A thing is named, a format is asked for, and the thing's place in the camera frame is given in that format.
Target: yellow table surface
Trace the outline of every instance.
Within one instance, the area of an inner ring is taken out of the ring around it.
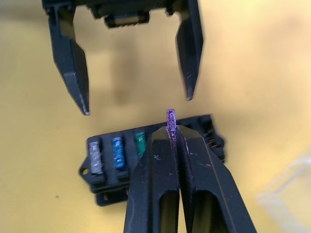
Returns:
[[[258,232],[279,232],[256,195],[310,145],[311,1],[201,0],[200,9],[205,46],[187,102],[178,16],[154,11],[147,25],[108,30],[78,8],[90,84],[83,116],[53,63],[41,1],[0,1],[1,233],[121,233],[126,203],[98,207],[78,175],[85,140],[163,122],[168,108],[178,118],[213,114]]]

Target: black fuse box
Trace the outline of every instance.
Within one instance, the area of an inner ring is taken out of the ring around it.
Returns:
[[[131,173],[138,163],[138,152],[135,142],[135,134],[144,132],[148,142],[151,134],[167,123],[149,125],[114,133],[106,133],[87,139],[87,157],[82,163],[79,174],[90,185],[95,194],[99,206],[106,206],[127,200]],[[198,131],[204,138],[207,146],[224,163],[224,140],[218,136],[212,124],[210,115],[193,116],[177,121],[177,125],[183,125]],[[123,142],[123,154],[125,169],[115,169],[112,139],[121,137]]]

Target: cylindrical component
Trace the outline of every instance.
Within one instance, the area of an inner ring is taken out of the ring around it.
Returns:
[[[115,137],[112,139],[113,148],[113,160],[116,170],[125,169],[125,160],[123,154],[123,142],[121,137]]]
[[[140,159],[141,156],[144,154],[146,147],[147,147],[145,133],[141,132],[141,133],[135,134],[135,141],[136,141],[138,158]]]

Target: clear plastic box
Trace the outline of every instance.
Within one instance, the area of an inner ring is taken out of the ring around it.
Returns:
[[[286,233],[311,233],[311,154],[295,160],[258,196]]]

